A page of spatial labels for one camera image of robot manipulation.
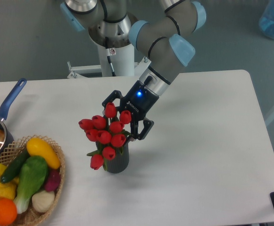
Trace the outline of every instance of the tulip bouquet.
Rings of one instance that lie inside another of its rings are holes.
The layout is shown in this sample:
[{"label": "tulip bouquet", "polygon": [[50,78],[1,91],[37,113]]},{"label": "tulip bouquet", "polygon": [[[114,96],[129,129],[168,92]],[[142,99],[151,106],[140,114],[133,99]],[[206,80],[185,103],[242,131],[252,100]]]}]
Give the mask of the tulip bouquet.
[{"label": "tulip bouquet", "polygon": [[108,161],[123,155],[124,144],[130,133],[124,129],[132,120],[131,112],[122,111],[119,118],[114,103],[107,103],[103,116],[95,115],[92,119],[82,119],[78,122],[86,137],[96,143],[97,150],[90,152],[91,168],[98,170],[101,166],[108,171]]}]

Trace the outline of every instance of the white table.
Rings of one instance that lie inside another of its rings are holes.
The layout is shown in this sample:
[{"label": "white table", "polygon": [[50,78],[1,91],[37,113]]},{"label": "white table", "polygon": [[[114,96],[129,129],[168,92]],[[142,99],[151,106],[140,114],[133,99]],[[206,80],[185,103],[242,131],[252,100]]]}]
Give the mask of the white table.
[{"label": "white table", "polygon": [[[117,175],[90,168],[78,121],[101,114],[137,77],[28,81],[10,108],[15,138],[47,135],[66,156],[66,181],[44,225],[222,226],[274,221],[274,153],[246,71],[180,74],[147,114]],[[0,82],[0,104],[15,82]]]}]

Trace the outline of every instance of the orange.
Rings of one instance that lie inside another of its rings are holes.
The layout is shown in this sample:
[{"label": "orange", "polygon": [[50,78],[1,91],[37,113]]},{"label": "orange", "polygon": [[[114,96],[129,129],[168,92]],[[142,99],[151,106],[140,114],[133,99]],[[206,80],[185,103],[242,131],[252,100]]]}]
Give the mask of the orange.
[{"label": "orange", "polygon": [[17,209],[10,199],[0,199],[0,226],[12,224],[17,217]]}]

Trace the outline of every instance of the gray vase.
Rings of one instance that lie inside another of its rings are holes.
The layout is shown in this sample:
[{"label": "gray vase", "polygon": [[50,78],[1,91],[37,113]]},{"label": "gray vase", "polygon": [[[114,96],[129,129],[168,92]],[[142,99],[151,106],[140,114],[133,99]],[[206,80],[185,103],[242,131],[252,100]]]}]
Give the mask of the gray vase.
[{"label": "gray vase", "polygon": [[126,169],[129,162],[128,144],[123,147],[123,154],[116,150],[116,156],[113,160],[107,160],[107,172],[120,173]]}]

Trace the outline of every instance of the light blue joint cap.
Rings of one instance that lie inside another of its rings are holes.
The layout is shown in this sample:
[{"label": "light blue joint cap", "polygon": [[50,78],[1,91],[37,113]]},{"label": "light blue joint cap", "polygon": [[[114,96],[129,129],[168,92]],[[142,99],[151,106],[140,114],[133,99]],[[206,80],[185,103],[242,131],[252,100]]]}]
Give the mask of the light blue joint cap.
[{"label": "light blue joint cap", "polygon": [[78,20],[73,16],[71,11],[66,7],[65,3],[60,4],[61,11],[63,12],[66,20],[71,24],[71,26],[77,31],[81,32],[85,28],[78,22]]},{"label": "light blue joint cap", "polygon": [[131,42],[131,44],[133,46],[135,46],[137,48],[137,38],[138,38],[138,34],[141,30],[141,28],[147,24],[148,22],[145,20],[139,20],[136,23],[134,23],[131,27],[131,29],[129,30],[128,33],[128,39]]},{"label": "light blue joint cap", "polygon": [[188,63],[195,55],[194,47],[178,34],[171,36],[169,38],[169,43],[176,57],[185,67],[187,67]]},{"label": "light blue joint cap", "polygon": [[205,11],[205,8],[198,1],[192,1],[191,3],[195,6],[198,12],[198,23],[197,23],[197,27],[195,28],[195,31],[196,31],[201,26],[203,26],[204,23],[206,22],[206,11]]}]

